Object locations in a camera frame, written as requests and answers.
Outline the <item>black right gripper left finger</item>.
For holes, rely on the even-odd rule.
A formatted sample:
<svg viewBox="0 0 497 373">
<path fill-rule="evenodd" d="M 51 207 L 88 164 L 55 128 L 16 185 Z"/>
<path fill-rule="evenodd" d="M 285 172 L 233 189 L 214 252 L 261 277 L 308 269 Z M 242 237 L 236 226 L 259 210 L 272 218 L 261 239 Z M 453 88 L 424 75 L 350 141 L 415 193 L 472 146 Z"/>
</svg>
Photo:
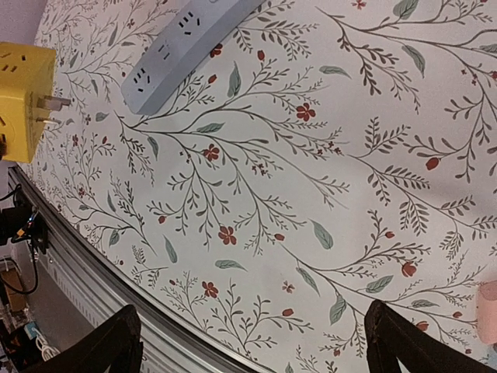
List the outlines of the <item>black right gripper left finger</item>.
<svg viewBox="0 0 497 373">
<path fill-rule="evenodd" d="M 27 372 L 139 372 L 143 356 L 141 321 L 133 305 L 125 305 L 68 350 Z"/>
</svg>

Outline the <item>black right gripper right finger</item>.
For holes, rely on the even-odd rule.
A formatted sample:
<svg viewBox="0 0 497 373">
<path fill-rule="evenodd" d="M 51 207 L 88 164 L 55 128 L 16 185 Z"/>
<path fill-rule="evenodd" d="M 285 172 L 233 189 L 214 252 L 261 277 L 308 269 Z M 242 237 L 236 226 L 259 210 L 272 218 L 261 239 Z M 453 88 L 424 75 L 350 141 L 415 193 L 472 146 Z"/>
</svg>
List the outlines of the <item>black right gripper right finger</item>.
<svg viewBox="0 0 497 373">
<path fill-rule="evenodd" d="M 492 372 L 482 364 L 425 334 L 380 300 L 364 316 L 370 372 Z"/>
</svg>

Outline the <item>yellow cube socket adapter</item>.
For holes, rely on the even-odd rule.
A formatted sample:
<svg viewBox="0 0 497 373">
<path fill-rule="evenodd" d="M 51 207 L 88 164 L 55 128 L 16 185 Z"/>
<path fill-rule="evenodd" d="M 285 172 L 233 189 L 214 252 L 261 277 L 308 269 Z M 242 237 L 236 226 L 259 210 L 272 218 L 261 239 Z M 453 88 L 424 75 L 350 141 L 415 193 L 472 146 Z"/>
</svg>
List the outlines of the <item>yellow cube socket adapter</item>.
<svg viewBox="0 0 497 373">
<path fill-rule="evenodd" d="M 30 163 L 54 111 L 71 100 L 53 94 L 56 51 L 1 42 L 1 159 Z"/>
</svg>

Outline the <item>blue power strip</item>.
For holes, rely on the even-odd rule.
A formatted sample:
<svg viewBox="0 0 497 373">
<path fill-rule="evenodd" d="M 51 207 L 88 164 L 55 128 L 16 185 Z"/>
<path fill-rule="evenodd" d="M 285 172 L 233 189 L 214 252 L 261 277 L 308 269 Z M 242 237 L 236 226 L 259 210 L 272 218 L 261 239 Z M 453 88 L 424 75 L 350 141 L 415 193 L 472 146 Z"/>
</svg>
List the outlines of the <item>blue power strip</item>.
<svg viewBox="0 0 497 373">
<path fill-rule="evenodd" d="M 121 85 L 138 115 L 153 115 L 187 75 L 251 12 L 260 0 L 193 0 L 176 14 Z"/>
</svg>

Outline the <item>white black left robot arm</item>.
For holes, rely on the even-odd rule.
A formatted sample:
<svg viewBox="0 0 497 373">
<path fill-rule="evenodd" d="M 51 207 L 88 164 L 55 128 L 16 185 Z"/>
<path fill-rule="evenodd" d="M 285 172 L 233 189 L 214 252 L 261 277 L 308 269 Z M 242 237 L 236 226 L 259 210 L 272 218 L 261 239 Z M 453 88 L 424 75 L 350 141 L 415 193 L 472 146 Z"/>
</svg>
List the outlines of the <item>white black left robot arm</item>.
<svg viewBox="0 0 497 373">
<path fill-rule="evenodd" d="M 1 209 L 1 245 L 28 241 L 37 252 L 45 254 L 48 228 L 40 209 L 26 199 L 20 184 L 2 197 L 1 202 L 10 199 L 13 206 Z"/>
</svg>

